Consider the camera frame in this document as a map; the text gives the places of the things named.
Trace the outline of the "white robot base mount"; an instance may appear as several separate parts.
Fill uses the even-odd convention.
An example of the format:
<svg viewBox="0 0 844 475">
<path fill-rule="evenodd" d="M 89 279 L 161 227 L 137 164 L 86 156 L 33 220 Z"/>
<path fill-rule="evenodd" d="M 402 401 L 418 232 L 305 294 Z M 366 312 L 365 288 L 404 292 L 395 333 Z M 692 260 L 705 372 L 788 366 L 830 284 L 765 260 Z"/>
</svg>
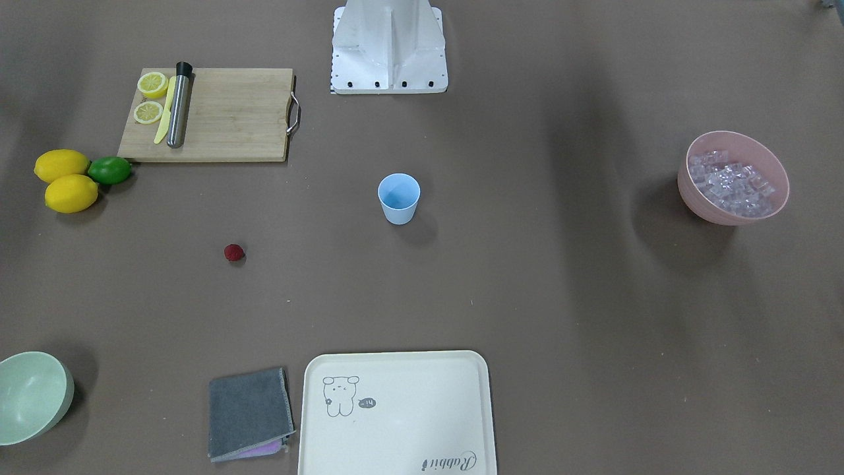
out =
<svg viewBox="0 0 844 475">
<path fill-rule="evenodd" d="M 447 91 L 443 15 L 430 2 L 347 1 L 332 18 L 331 93 Z"/>
</svg>

